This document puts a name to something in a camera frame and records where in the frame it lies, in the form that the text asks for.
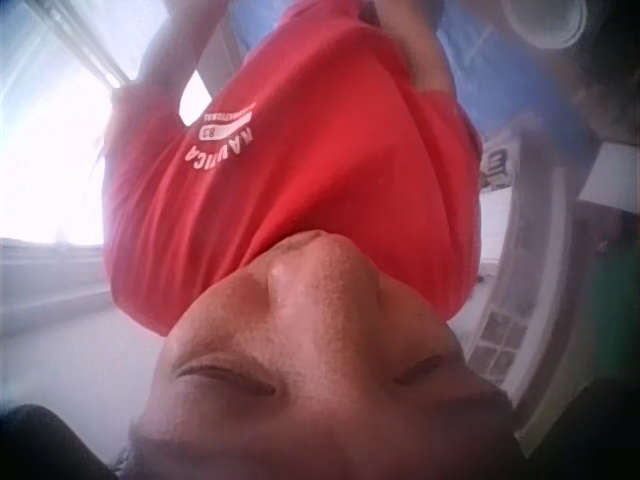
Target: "red t-shirt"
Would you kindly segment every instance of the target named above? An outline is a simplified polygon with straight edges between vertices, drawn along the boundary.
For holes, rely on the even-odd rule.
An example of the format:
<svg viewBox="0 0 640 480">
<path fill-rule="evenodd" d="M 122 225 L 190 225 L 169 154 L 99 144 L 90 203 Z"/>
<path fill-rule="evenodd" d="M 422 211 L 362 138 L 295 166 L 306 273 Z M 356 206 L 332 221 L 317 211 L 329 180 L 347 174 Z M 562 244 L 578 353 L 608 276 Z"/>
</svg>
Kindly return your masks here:
<svg viewBox="0 0 640 480">
<path fill-rule="evenodd" d="M 160 88 L 114 97 L 106 264 L 116 303 L 166 335 L 280 240 L 350 238 L 449 319 L 478 263 L 478 157 L 455 100 L 417 93 L 355 0 L 298 7 L 190 127 Z"/>
</svg>

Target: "person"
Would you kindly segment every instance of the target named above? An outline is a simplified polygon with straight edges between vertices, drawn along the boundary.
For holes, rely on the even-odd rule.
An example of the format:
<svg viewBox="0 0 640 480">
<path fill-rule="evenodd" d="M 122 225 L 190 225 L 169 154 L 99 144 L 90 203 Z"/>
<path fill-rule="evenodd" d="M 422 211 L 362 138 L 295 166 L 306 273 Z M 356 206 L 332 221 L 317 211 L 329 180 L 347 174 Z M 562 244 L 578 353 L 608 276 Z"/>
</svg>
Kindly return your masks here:
<svg viewBox="0 0 640 480">
<path fill-rule="evenodd" d="M 130 478 L 510 478 L 505 396 L 446 325 L 479 145 L 417 0 L 301 0 L 190 126 L 226 0 L 170 2 L 105 138 L 117 305 L 166 336 Z"/>
</svg>

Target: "blue surface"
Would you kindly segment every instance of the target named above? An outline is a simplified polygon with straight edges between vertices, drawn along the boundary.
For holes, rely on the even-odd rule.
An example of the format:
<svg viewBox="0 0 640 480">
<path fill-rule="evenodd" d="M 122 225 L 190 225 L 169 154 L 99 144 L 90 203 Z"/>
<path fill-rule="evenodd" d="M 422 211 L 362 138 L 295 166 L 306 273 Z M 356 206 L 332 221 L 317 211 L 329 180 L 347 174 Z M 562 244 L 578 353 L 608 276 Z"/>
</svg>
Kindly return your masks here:
<svg viewBox="0 0 640 480">
<path fill-rule="evenodd" d="M 291 1 L 235 1 L 232 25 L 245 53 L 273 31 Z M 487 32 L 487 26 L 456 0 L 446 1 L 438 36 L 451 64 L 460 104 L 480 135 L 486 138 L 515 116 L 530 112 L 570 161 L 593 162 L 592 132 L 522 46 L 495 30 Z"/>
</svg>

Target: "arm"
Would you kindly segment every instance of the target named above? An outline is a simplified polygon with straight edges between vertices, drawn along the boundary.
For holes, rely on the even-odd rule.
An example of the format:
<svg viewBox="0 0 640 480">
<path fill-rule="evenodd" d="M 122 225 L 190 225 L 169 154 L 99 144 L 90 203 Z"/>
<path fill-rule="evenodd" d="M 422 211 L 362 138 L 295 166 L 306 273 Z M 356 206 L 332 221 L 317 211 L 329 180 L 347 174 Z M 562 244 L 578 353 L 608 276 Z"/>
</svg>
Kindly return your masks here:
<svg viewBox="0 0 640 480">
<path fill-rule="evenodd" d="M 176 109 L 230 0 L 167 0 L 169 19 L 142 59 L 139 83 L 164 90 Z"/>
<path fill-rule="evenodd" d="M 418 91 L 455 96 L 449 63 L 418 0 L 374 0 L 380 24 L 402 51 Z"/>
</svg>

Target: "nose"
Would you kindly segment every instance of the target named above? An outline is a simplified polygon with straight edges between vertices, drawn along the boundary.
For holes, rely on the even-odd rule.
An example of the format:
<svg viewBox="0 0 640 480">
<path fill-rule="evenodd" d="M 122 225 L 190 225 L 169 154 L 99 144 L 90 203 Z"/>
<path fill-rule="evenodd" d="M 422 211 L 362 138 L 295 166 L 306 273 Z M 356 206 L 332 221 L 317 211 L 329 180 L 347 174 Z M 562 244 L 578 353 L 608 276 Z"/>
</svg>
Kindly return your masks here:
<svg viewBox="0 0 640 480">
<path fill-rule="evenodd" d="M 350 240 L 320 234 L 283 253 L 268 285 L 291 363 L 301 378 L 315 372 L 315 395 L 326 391 L 319 379 L 332 389 L 368 383 L 380 350 L 380 273 Z"/>
</svg>

